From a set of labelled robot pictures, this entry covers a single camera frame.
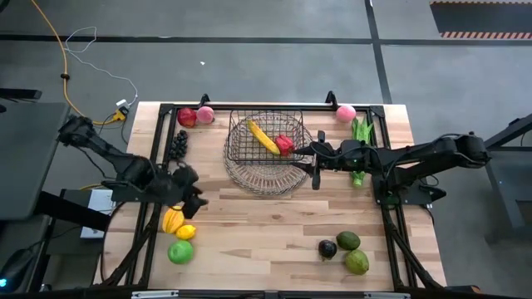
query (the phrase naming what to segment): wire basket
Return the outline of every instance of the wire basket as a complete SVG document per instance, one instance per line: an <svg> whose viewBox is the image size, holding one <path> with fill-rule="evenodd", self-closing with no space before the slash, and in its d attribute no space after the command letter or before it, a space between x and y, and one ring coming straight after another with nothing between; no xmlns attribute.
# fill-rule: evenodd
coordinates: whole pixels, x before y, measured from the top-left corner
<svg viewBox="0 0 532 299"><path fill-rule="evenodd" d="M305 129L300 110L232 110L229 118L229 160L246 164L289 164L303 159L300 154L272 154L248 129L248 120L252 120L271 140L285 135L293 141L295 149L302 148L305 146Z"/></svg>

